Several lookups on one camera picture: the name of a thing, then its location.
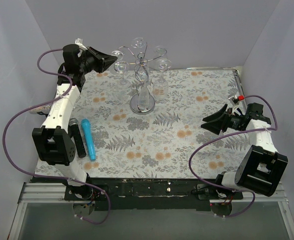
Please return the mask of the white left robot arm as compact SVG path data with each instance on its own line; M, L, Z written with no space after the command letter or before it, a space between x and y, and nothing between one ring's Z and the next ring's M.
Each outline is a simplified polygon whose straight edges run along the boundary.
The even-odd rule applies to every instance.
M103 73L117 57L102 53L80 43L63 47L64 62L58 69L56 97L41 127L33 129L32 137L40 160L56 167L71 192L82 200L93 195L86 183L88 174L80 167L76 157L84 157L85 149L78 124L69 124L71 113L86 81L85 75L95 71Z

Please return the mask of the ribbed short glass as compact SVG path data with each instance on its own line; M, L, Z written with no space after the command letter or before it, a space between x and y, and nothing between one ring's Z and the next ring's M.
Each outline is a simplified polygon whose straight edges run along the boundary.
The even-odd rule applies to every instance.
M164 100L168 94L169 84L164 78L164 73L172 66L172 62L167 58L160 58L156 61L156 70L161 73L160 77L153 83L153 95L156 100Z

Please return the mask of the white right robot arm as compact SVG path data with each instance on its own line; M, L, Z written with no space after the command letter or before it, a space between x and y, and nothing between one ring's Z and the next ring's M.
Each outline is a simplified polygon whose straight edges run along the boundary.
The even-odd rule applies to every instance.
M236 172L222 174L219 183L213 186L214 195L226 198L231 188L251 190L267 197L274 194L287 166L288 159L275 148L269 118L263 115L263 105L250 103L245 114L233 114L233 108L225 104L218 112L203 119L201 127L216 135L226 132L228 128L248 131L250 148Z

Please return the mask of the ribbed stemmed wine glass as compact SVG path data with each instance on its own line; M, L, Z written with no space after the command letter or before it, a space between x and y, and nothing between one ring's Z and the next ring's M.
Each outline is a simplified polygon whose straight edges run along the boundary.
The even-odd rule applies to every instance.
M137 70L138 80L143 83L138 97L138 108L141 112L146 112L149 108L149 89L147 87L147 82L149 81L148 71L139 67Z

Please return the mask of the clear wine glass back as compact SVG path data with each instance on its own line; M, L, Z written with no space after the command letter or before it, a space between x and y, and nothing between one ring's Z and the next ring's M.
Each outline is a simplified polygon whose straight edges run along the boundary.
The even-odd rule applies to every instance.
M161 57L167 54L167 50L164 46L158 45L154 48L154 53L156 57Z

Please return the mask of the chrome wine glass rack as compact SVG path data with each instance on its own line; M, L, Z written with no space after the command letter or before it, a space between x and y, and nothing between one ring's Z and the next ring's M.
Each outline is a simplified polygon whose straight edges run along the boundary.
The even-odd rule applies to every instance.
M155 98L151 95L151 93L149 92L149 108L146 112L141 112L138 108L138 97L139 97L139 93L141 90L141 86L143 85L143 83L141 81L138 80L137 77L137 70L139 69L139 67L143 67L148 71L149 74L149 67L148 67L148 63L152 62L152 61L157 61L158 59L162 59L162 58L166 58L165 56L159 56L159 57L155 57L153 59L149 59L146 60L145 59L145 51L142 51L140 53L138 53L137 55L135 55L128 47L126 46L121 46L118 48L118 52L117 52L117 56L118 56L118 61L117 62L121 62L122 58L123 58L123 52L121 51L121 49L127 49L131 55L133 55L135 57L135 62L134 63L128 63L129 65L133 65L134 68L134 77L135 79L140 83L139 87L140 89L138 90L138 92L132 96L131 100L130 100L130 108L132 110L132 112L138 114L138 115L147 115L149 113L151 113L154 108L155 108L155 104L156 104L156 100ZM149 76L149 81L147 82L147 87L150 85L151 80L150 80L150 76Z

